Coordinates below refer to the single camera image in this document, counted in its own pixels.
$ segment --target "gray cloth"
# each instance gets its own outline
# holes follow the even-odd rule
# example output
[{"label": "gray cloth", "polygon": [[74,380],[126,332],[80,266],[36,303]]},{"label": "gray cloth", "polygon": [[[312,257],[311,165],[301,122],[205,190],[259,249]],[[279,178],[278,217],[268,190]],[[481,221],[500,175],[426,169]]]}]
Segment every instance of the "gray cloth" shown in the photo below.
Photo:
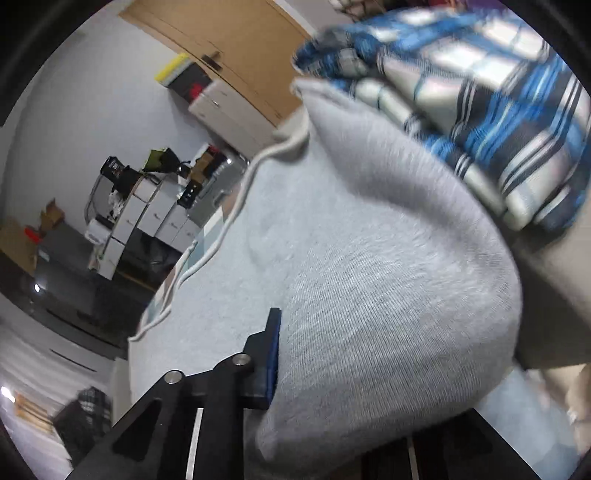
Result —
[{"label": "gray cloth", "polygon": [[220,251],[130,346],[138,398],[282,309],[277,391],[246,418],[249,478],[315,478],[473,406],[510,366],[521,310],[511,257],[452,172],[367,106],[297,86],[307,148],[260,167]]}]

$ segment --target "plaid garment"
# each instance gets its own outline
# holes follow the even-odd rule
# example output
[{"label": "plaid garment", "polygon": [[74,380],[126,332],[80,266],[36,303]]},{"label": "plaid garment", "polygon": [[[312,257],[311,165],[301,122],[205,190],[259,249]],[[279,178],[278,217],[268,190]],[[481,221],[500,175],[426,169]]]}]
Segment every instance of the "plaid garment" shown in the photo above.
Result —
[{"label": "plaid garment", "polygon": [[392,11],[329,28],[293,63],[381,111],[515,230],[566,229],[584,202],[589,95],[512,12]]}]

